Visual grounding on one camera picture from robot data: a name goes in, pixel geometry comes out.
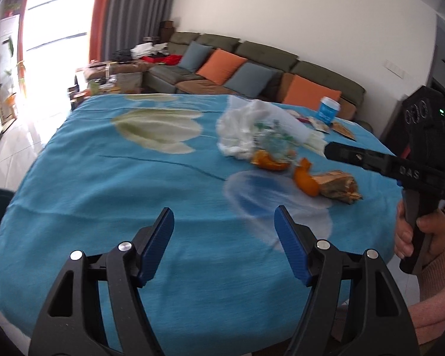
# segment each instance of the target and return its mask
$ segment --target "table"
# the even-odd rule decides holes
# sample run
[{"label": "table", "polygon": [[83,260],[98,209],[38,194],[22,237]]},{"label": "table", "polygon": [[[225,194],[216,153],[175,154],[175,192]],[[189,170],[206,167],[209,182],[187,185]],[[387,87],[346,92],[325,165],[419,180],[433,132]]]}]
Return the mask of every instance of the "table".
[{"label": "table", "polygon": [[110,74],[118,73],[145,72],[154,66],[140,59],[132,60],[127,63],[118,63],[116,61],[101,61],[99,63],[88,64],[85,67],[77,68],[76,72],[83,72],[86,81],[106,77],[106,66],[109,65]]},{"label": "table", "polygon": [[[140,292],[167,356],[237,356],[289,338],[309,290],[293,277],[273,228],[285,204],[298,223],[340,250],[392,257],[396,182],[300,148],[312,172],[341,169],[364,199],[309,198],[289,174],[223,157],[215,123],[227,96],[105,95],[85,101],[26,174],[0,228],[0,309],[30,336],[69,253],[107,252],[152,224],[165,206],[173,236],[155,278]],[[296,109],[305,115],[313,111]],[[353,142],[387,149],[359,125]],[[118,348],[107,288],[101,303]],[[340,300],[348,297],[343,285]]]}]

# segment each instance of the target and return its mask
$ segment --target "pink sleeve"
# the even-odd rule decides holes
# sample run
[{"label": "pink sleeve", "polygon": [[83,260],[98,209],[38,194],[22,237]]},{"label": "pink sleeve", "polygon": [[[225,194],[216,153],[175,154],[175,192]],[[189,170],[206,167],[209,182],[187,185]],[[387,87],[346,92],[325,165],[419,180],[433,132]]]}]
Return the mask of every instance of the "pink sleeve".
[{"label": "pink sleeve", "polygon": [[418,275],[420,301],[445,290],[445,250]]},{"label": "pink sleeve", "polygon": [[409,307],[419,344],[445,330],[445,251],[418,276],[420,303]]}]

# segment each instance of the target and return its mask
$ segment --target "food wrapper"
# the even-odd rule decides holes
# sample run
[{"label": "food wrapper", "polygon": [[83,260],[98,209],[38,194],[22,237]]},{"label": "food wrapper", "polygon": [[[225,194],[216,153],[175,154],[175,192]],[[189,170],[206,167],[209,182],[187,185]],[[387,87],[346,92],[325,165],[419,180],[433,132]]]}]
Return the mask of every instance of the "food wrapper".
[{"label": "food wrapper", "polygon": [[333,129],[333,131],[336,131],[338,134],[341,134],[348,139],[356,140],[354,134],[351,131],[349,131],[349,129],[347,129],[345,126],[343,126],[340,122],[334,120],[333,123],[331,124],[331,128]]},{"label": "food wrapper", "polygon": [[312,178],[319,184],[320,194],[327,198],[337,199],[347,204],[353,204],[363,198],[358,193],[358,184],[351,174],[334,170],[313,175]]},{"label": "food wrapper", "polygon": [[295,119],[297,119],[299,122],[310,123],[310,120],[307,117],[300,115],[297,111],[293,111],[292,109],[286,109],[286,111],[290,115],[292,115]]},{"label": "food wrapper", "polygon": [[312,116],[309,116],[308,120],[310,121],[315,130],[324,132],[325,134],[330,133],[330,127],[324,124],[321,120],[315,119]]}]

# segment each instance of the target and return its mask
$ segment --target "hand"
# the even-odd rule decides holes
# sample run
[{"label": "hand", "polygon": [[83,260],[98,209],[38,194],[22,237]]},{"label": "hand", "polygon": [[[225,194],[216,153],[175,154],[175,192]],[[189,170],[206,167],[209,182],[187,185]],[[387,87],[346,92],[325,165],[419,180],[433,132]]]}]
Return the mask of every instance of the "hand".
[{"label": "hand", "polygon": [[[437,209],[432,214],[418,218],[417,226],[421,232],[432,234],[432,242],[422,264],[427,265],[445,250],[445,214]],[[404,202],[400,201],[397,205],[394,252],[401,260],[404,257],[410,257],[414,252],[414,246],[412,245],[413,232],[413,228],[404,217]]]}]

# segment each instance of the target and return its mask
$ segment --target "metal screw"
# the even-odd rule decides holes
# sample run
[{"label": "metal screw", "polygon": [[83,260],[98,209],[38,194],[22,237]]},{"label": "metal screw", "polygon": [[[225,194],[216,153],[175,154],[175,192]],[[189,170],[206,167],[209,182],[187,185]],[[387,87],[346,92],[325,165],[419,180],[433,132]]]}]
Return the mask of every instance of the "metal screw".
[{"label": "metal screw", "polygon": [[77,261],[79,258],[82,257],[82,252],[80,250],[75,250],[71,253],[69,256],[73,261]]},{"label": "metal screw", "polygon": [[122,242],[121,244],[119,244],[119,250],[121,252],[127,252],[132,248],[132,243],[131,242]]},{"label": "metal screw", "polygon": [[325,240],[319,240],[317,242],[317,248],[321,249],[321,250],[328,250],[330,248],[330,242],[325,241]]},{"label": "metal screw", "polygon": [[369,249],[369,250],[366,252],[366,255],[367,255],[369,258],[373,259],[373,260],[375,260],[376,258],[379,257],[379,253],[376,252],[374,249]]}]

